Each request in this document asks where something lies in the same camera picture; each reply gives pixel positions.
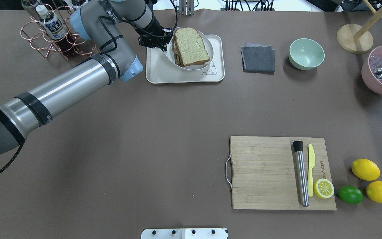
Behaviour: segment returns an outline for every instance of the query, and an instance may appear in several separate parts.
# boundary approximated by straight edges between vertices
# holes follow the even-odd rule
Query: white tray
[[[218,82],[225,76],[222,40],[217,35],[206,35],[213,47],[210,66],[199,71],[182,70],[173,65],[162,50],[147,48],[147,80],[153,84]]]

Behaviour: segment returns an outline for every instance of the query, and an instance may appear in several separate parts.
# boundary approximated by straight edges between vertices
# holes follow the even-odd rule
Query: folded napkin
[[[270,45],[248,43],[241,47],[244,72],[275,72],[275,49]]]

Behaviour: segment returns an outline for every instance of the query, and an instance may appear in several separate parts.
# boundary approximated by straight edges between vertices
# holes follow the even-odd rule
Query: wooden base
[[[354,41],[353,36],[361,29],[362,26],[358,24],[347,24],[337,31],[337,40],[344,50],[354,53],[363,54],[367,53],[373,45],[373,38],[370,32],[365,32],[358,40]]]

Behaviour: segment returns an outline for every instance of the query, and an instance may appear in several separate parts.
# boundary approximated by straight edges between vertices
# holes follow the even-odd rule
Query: cutting board
[[[309,207],[299,204],[293,141],[303,141],[307,176],[308,145],[315,151],[313,180],[332,182],[323,138],[231,136],[232,207],[263,210],[337,210],[335,197],[309,197]]]

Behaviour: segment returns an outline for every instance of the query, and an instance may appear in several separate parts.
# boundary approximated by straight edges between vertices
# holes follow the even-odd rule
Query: lemon
[[[330,198],[334,195],[334,186],[327,179],[319,179],[313,184],[313,192],[320,198]]]
[[[351,164],[351,171],[362,180],[373,181],[379,177],[378,166],[369,159],[356,159]]]
[[[382,203],[382,181],[375,181],[366,186],[366,195],[374,202]]]

